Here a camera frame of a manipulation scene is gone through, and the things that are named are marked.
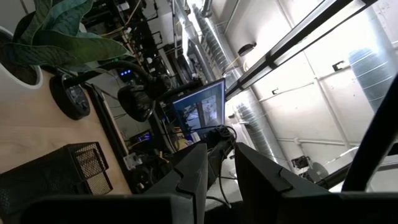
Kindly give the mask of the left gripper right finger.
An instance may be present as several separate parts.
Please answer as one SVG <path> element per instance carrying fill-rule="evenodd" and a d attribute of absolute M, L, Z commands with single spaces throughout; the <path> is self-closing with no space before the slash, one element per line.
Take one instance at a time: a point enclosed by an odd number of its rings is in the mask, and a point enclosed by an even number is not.
<path fill-rule="evenodd" d="M 330 193 L 241 142 L 236 146 L 235 164 L 243 199 L 311 197 Z"/>

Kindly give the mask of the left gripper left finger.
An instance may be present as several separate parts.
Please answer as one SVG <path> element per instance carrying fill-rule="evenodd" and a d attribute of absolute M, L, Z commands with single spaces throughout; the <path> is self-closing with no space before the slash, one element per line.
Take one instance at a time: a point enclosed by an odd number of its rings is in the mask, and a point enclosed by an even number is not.
<path fill-rule="evenodd" d="M 208 185 L 208 155 L 206 144 L 196 144 L 172 170 L 145 194 L 174 194 L 206 198 Z"/>

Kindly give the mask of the black mesh desk organizer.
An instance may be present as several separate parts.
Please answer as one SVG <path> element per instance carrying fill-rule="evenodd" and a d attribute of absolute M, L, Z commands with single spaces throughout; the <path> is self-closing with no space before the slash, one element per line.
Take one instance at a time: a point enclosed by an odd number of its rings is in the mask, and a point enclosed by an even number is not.
<path fill-rule="evenodd" d="M 51 195 L 105 195 L 113 190 L 98 142 L 67 144 L 0 174 L 0 215 L 11 216 Z"/>

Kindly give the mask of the black monitor screen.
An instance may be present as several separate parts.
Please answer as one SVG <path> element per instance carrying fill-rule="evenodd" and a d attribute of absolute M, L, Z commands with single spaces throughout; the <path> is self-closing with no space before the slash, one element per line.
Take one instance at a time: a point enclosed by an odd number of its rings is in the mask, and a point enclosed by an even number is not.
<path fill-rule="evenodd" d="M 226 80 L 221 78 L 171 101 L 175 124 L 182 134 L 200 137 L 225 124 Z"/>

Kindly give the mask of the black gooseneck desk lamp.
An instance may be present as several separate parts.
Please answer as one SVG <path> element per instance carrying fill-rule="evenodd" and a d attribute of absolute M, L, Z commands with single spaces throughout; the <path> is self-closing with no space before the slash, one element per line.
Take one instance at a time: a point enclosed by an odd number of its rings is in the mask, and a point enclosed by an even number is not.
<path fill-rule="evenodd" d="M 138 122 L 148 120 L 157 102 L 202 86 L 202 80 L 194 78 L 182 86 L 173 88 L 167 75 L 153 77 L 135 63 L 117 61 L 106 63 L 78 76 L 63 74 L 52 77 L 49 82 L 52 97 L 65 115 L 73 120 L 80 120 L 90 114 L 90 104 L 81 85 L 116 68 L 130 70 L 143 81 L 142 85 L 128 85 L 120 88 L 117 96 L 126 114 Z"/>

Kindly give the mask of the long ceiling light bar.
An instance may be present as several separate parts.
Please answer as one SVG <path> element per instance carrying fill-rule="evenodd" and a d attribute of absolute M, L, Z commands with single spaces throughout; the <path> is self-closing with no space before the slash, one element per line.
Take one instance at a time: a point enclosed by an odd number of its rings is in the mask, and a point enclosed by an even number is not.
<path fill-rule="evenodd" d="M 378 0 L 323 0 L 225 93 L 232 99 Z"/>

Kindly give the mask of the green leafy plant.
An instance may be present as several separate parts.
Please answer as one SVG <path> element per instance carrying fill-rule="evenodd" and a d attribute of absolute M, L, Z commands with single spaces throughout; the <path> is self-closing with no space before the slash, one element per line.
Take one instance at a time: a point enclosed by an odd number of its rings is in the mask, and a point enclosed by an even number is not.
<path fill-rule="evenodd" d="M 88 70 L 86 64 L 129 55 L 119 42 L 80 32 L 80 22 L 94 0 L 34 0 L 35 11 L 17 24 L 2 46 L 10 62 L 22 66 Z"/>

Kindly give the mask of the white plant pot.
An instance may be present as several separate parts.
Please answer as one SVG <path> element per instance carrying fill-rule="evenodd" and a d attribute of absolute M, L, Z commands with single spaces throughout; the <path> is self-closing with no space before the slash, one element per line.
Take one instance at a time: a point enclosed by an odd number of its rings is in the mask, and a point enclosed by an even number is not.
<path fill-rule="evenodd" d="M 37 91 L 43 84 L 39 66 L 13 64 L 2 51 L 13 34 L 0 26 L 0 102 L 16 100 Z"/>

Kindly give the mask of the black table frame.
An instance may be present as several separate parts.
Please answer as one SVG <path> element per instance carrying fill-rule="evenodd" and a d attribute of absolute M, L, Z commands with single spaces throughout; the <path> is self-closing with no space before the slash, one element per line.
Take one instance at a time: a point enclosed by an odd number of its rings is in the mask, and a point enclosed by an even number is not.
<path fill-rule="evenodd" d="M 107 104 L 102 91 L 94 84 L 84 84 L 91 104 L 106 135 L 106 139 L 111 148 L 112 164 L 109 165 L 110 174 L 108 175 L 113 186 L 112 194 L 131 195 L 131 181 L 129 180 L 129 170 L 127 169 L 124 157 L 127 156 L 126 146 L 120 132 L 116 127 L 113 115 Z"/>

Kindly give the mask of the silver ventilation duct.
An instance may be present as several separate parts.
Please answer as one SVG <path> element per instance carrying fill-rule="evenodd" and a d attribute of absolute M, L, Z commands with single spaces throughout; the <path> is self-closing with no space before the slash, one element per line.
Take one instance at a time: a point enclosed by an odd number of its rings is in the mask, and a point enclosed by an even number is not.
<path fill-rule="evenodd" d="M 371 108 L 376 112 L 398 74 L 396 53 L 394 50 L 366 47 L 350 52 L 348 60 Z"/>

